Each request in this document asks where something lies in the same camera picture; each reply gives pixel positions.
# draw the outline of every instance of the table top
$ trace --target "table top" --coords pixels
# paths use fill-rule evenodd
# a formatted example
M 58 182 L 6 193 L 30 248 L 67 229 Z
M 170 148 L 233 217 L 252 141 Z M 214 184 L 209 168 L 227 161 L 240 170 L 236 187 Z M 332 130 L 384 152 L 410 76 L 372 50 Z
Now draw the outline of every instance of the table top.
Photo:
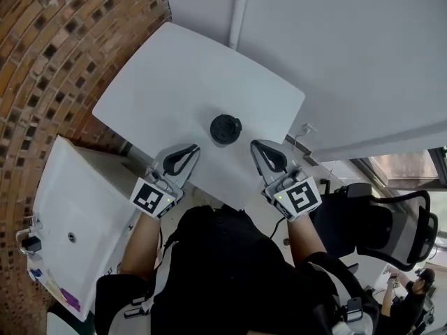
M 190 182 L 243 209 L 261 181 L 250 142 L 281 143 L 303 100 L 299 89 L 251 59 L 165 23 L 121 69 L 93 114 L 152 158 L 174 144 L 197 144 Z M 210 137 L 220 114 L 242 124 L 239 139 L 224 148 Z

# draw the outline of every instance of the black circular object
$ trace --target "black circular object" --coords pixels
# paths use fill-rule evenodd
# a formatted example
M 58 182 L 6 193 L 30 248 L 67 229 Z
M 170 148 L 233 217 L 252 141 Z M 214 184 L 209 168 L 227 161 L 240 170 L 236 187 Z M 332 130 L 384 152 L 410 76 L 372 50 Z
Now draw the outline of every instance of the black circular object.
M 229 145 L 235 142 L 242 130 L 242 124 L 238 118 L 227 114 L 216 117 L 210 126 L 211 136 L 219 144 Z

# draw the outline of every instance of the person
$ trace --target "person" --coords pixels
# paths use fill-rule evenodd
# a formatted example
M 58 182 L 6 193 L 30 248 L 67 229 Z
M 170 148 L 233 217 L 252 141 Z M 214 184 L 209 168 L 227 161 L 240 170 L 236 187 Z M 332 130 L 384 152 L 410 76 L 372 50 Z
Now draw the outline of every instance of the person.
M 326 253 L 308 215 L 288 222 L 295 267 L 245 212 L 228 206 L 188 210 L 155 269 L 159 230 L 159 220 L 142 214 L 119 274 L 98 280 L 98 335 L 332 334 L 342 312 L 322 269 L 361 298 L 372 334 L 379 305 Z
M 425 297 L 434 282 L 433 269 L 425 269 L 416 281 L 410 281 L 405 273 L 390 268 L 390 278 L 383 297 L 378 334 L 407 335 L 414 330 L 420 318 Z M 400 283 L 408 295 L 397 304 L 393 304 L 393 284 Z

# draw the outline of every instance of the chair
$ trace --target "chair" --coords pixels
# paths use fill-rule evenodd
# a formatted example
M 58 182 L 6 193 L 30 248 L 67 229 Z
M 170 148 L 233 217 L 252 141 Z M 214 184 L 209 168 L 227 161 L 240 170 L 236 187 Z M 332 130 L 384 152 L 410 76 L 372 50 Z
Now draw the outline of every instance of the chair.
M 419 206 L 419 215 L 413 217 L 399 203 L 416 198 L 425 206 Z M 352 184 L 321 199 L 323 203 L 310 217 L 326 249 L 337 258 L 357 248 L 358 254 L 410 271 L 433 248 L 438 218 L 430 212 L 427 191 L 376 198 L 369 184 Z

